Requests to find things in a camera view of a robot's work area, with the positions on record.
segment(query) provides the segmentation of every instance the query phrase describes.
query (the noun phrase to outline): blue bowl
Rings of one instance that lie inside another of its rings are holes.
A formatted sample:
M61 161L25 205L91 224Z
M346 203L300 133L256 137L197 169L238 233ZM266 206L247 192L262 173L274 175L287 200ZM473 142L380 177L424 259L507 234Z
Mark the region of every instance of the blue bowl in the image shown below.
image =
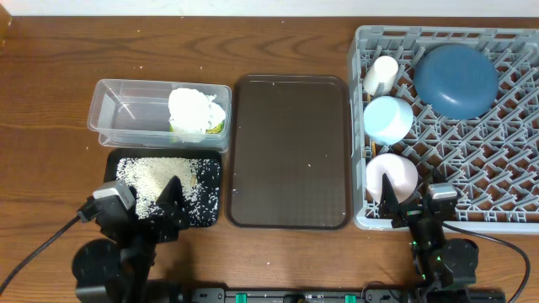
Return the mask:
M436 113L467 120L492 106L498 94L498 73L479 51L465 45L444 45L419 62L414 86Z

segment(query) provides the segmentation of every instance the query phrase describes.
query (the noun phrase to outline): white plastic crate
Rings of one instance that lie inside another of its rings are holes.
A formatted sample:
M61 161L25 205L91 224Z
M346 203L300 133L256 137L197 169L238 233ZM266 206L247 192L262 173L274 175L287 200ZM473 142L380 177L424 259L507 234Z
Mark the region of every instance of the white plastic crate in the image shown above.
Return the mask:
M499 73L499 94L491 110L472 120L435 114L413 85L414 67L437 46L459 43L481 51ZM367 104L361 82L378 56L399 63L390 94L414 110L412 130L393 152L416 164L425 176L437 167L462 197L453 226L482 232L539 233L539 31L408 26L362 26L348 53L352 116L354 222L361 229L388 230L378 205L366 192L365 168L371 143L363 129Z

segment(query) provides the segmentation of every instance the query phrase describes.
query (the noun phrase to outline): light blue cup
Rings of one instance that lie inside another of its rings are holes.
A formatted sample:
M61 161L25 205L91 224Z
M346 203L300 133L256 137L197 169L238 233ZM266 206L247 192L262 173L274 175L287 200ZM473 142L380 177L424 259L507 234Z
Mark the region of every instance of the light blue cup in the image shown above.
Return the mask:
M414 122L412 107L400 98L383 96L370 102L363 114L365 133L379 145L401 141Z

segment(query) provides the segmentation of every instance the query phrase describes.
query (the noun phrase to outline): white cup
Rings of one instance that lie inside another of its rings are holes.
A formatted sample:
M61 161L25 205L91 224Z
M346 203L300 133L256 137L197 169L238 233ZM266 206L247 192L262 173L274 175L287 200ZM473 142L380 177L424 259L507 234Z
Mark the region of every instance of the white cup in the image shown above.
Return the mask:
M402 140L414 122L414 112L406 101L382 96L370 102L363 113L365 133L380 145Z
M374 157L366 167L366 189L371 197L380 202L382 198L382 176L391 182L398 203L404 202L414 193L418 183L418 170L405 157L384 153Z
M397 72L397 60L390 56L380 56L374 61L363 78L363 88L371 96L374 96L380 84L383 84L382 95L388 94L393 87Z

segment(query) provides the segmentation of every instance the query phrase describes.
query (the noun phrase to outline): clear plastic container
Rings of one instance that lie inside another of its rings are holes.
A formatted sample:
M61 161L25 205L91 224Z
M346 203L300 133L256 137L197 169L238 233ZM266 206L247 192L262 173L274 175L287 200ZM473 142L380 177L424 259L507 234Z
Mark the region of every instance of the clear plastic container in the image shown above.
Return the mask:
M193 88L206 95L216 95L227 115L219 134L174 134L168 119L168 96L176 88ZM88 128L100 133L104 146L200 148L224 152L230 138L232 91L216 84L100 80L93 92Z

